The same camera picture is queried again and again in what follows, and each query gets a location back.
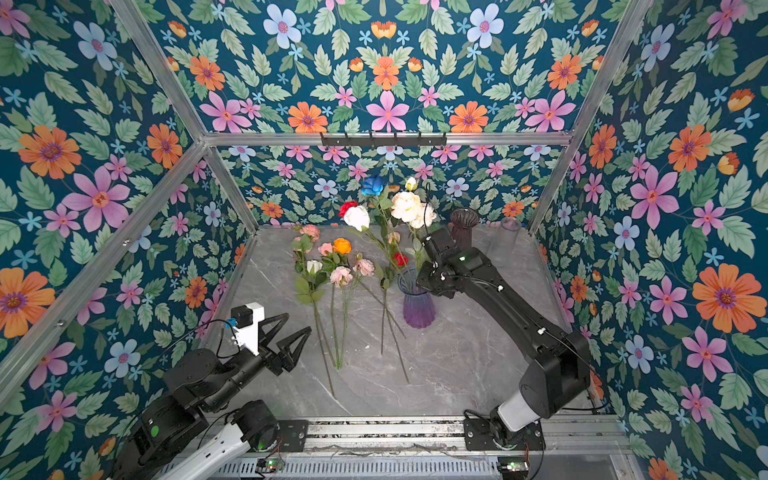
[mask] printed orange flower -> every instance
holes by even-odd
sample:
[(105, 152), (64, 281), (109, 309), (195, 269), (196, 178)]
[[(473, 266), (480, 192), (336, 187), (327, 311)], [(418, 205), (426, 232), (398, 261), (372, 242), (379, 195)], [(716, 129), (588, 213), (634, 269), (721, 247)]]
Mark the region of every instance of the printed orange flower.
[(43, 288), (48, 278), (38, 272), (24, 277), (20, 268), (0, 270), (0, 329), (5, 328), (5, 338), (25, 335), (31, 323), (35, 325), (45, 308), (56, 300), (52, 288)]
[(581, 72), (581, 57), (578, 55), (571, 57), (571, 54), (565, 55), (562, 60), (558, 60), (552, 65), (552, 71), (547, 75), (549, 86), (564, 90), (568, 85), (576, 81), (576, 75)]
[(752, 315), (766, 315), (766, 300), (752, 295), (762, 286), (752, 273), (739, 276), (739, 267), (721, 263), (717, 272), (711, 266), (699, 274), (703, 283), (694, 283), (694, 298), (702, 300), (696, 305), (701, 318), (714, 317), (713, 326), (725, 333), (731, 333), (733, 325), (741, 333), (757, 328)]
[(337, 238), (333, 242), (333, 251), (341, 255), (346, 255), (352, 251), (352, 244), (346, 238)]
[(741, 165), (739, 156), (730, 152), (720, 157), (720, 161), (717, 162), (717, 170), (720, 170), (723, 175), (733, 175), (739, 170), (739, 165)]
[(288, 125), (296, 128), (298, 134), (324, 134), (327, 132), (328, 119), (325, 115), (321, 115), (322, 112), (316, 105), (310, 107), (305, 101), (300, 101), (296, 107), (291, 107), (288, 113), (290, 114)]
[(728, 99), (728, 110), (739, 111), (755, 99), (755, 94), (749, 88), (736, 90)]
[(170, 28), (170, 30), (176, 34), (178, 38), (184, 38), (187, 36), (187, 28), (175, 20), (168, 22), (168, 28)]
[(583, 27), (581, 27), (581, 34), (585, 37), (592, 35), (594, 31), (598, 29), (599, 24), (600, 22), (597, 20), (590, 20), (589, 22), (585, 23)]
[(362, 71), (362, 58), (357, 57), (350, 60), (349, 69), (351, 71)]
[(650, 475), (653, 480), (678, 480), (677, 473), (675, 473), (674, 470), (670, 470), (667, 463), (660, 458), (652, 458), (650, 460), (648, 475)]
[(504, 205), (504, 210), (502, 210), (502, 212), (504, 212), (505, 217), (516, 217), (519, 214), (522, 214), (524, 209), (525, 205), (523, 205), (522, 202), (509, 202)]
[(395, 65), (392, 57), (381, 57), (379, 64), (373, 67), (374, 81), (384, 90), (392, 90), (399, 81), (397, 75), (400, 73), (400, 67)]
[(152, 158), (163, 167), (170, 169), (181, 156), (179, 137), (166, 124), (152, 125), (149, 127), (147, 146), (152, 148)]
[(600, 400), (602, 400), (605, 397), (605, 392), (603, 392), (603, 389), (601, 388), (603, 386), (603, 381), (600, 380), (600, 377), (595, 375), (591, 370), (589, 371), (589, 376), (592, 378), (592, 386), (594, 387), (594, 392), (597, 393)]
[(592, 167), (602, 168), (614, 157), (616, 148), (616, 129), (613, 125), (603, 125), (592, 137), (592, 145), (589, 147), (589, 163)]
[(395, 22), (373, 22), (371, 31), (376, 38), (392, 38), (397, 31), (397, 24)]
[(488, 117), (485, 116), (487, 113), (488, 109), (483, 105), (478, 106), (476, 101), (468, 101), (466, 106), (459, 105), (449, 120), (453, 125), (451, 131), (455, 134), (479, 134), (488, 124)]
[(269, 218), (280, 218), (283, 216), (283, 208), (272, 202), (264, 202), (261, 204), (261, 210), (263, 210)]
[(676, 171), (696, 170), (700, 161), (707, 158), (710, 149), (707, 148), (712, 143), (710, 132), (704, 132), (703, 125), (697, 125), (693, 130), (685, 127), (680, 132), (680, 138), (672, 140), (670, 148), (673, 150), (669, 154), (670, 163), (674, 164)]
[(74, 166), (82, 159), (75, 153), (80, 150), (78, 144), (67, 138), (67, 132), (60, 128), (54, 127), (50, 131), (48, 127), (38, 125), (35, 135), (23, 134), (18, 142), (24, 147), (18, 151), (22, 161), (32, 164), (29, 169), (41, 177), (48, 174), (53, 179), (62, 179), (64, 174), (74, 172)]
[(208, 293), (206, 284), (207, 282), (203, 280), (202, 276), (190, 280), (190, 285), (187, 287), (186, 291), (187, 297), (184, 299), (184, 302), (190, 308), (197, 308), (203, 304), (205, 294)]
[(423, 67), (424, 67), (424, 65), (422, 65), (422, 61), (421, 61), (421, 60), (419, 60), (419, 59), (418, 59), (418, 58), (416, 58), (416, 57), (411, 57), (411, 59), (410, 59), (410, 60), (408, 60), (408, 69), (409, 69), (410, 71), (419, 71), (419, 70), (421, 70)]
[(245, 253), (245, 243), (241, 243), (235, 249), (235, 265), (240, 263), (240, 259), (243, 258), (243, 253)]
[(584, 285), (584, 279), (579, 275), (574, 276), (573, 280), (571, 280), (571, 295), (579, 303), (587, 299), (587, 286)]
[(224, 74), (221, 73), (221, 67), (215, 62), (209, 61), (208, 57), (201, 55), (190, 59), (190, 72), (195, 75), (197, 83), (203, 85), (208, 90), (221, 90), (224, 88)]
[(109, 455), (112, 453), (112, 450), (114, 449), (114, 444), (116, 443), (115, 437), (108, 438), (98, 449), (98, 454), (102, 457)]

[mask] red rose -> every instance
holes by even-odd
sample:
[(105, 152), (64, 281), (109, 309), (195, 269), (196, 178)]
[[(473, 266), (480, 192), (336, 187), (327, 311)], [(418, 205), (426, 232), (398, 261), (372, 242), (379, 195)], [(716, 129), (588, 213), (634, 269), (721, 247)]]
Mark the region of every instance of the red rose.
[(403, 255), (402, 253), (395, 253), (395, 256), (392, 257), (392, 259), (397, 263), (397, 266), (405, 266), (408, 265), (408, 257)]
[(341, 210), (339, 210), (339, 217), (344, 218), (344, 215), (346, 214), (346, 211), (349, 210), (352, 207), (357, 207), (358, 203), (354, 200), (351, 202), (347, 202), (341, 206)]

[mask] purple vase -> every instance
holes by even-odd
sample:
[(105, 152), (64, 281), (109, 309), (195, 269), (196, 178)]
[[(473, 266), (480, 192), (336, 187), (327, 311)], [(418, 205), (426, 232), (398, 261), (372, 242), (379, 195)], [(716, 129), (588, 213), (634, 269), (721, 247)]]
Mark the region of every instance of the purple vase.
[(435, 321), (437, 310), (432, 294), (416, 285), (416, 268), (410, 267), (400, 273), (397, 280), (406, 297), (402, 301), (402, 317), (415, 329), (428, 327)]

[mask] vase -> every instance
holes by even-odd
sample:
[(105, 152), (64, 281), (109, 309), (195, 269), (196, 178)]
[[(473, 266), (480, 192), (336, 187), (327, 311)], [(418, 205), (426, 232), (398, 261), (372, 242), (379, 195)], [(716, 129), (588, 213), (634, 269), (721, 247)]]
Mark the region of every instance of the vase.
[(458, 250), (463, 252), (472, 246), (472, 229), (480, 222), (480, 214), (472, 208), (460, 207), (451, 212), (451, 237)]
[(424, 329), (435, 321), (437, 309), (432, 294), (416, 285), (416, 268), (403, 270), (397, 279), (400, 291), (406, 297), (402, 301), (402, 317), (415, 329)]

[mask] wallpaper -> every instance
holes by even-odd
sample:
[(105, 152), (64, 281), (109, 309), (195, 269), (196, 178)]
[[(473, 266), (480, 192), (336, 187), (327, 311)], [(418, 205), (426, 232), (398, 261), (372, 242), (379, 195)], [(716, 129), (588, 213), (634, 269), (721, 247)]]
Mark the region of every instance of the wallpaper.
[(2, 0), (0, 34), (1, 358), (189, 140), (105, 3)]
[[(571, 126), (625, 6), (196, 0), (156, 5), (167, 19), (152, 28), (210, 131), (545, 132)], [(559, 148), (222, 153), (261, 222), (333, 222), (377, 176), (418, 177), (444, 216), (470, 206), (498, 221), (533, 216)]]
[(766, 11), (651, 12), (538, 232), (653, 480), (768, 475)]
[(163, 372), (205, 333), (246, 237), (201, 161), (5, 407), (0, 478), (106, 478)]

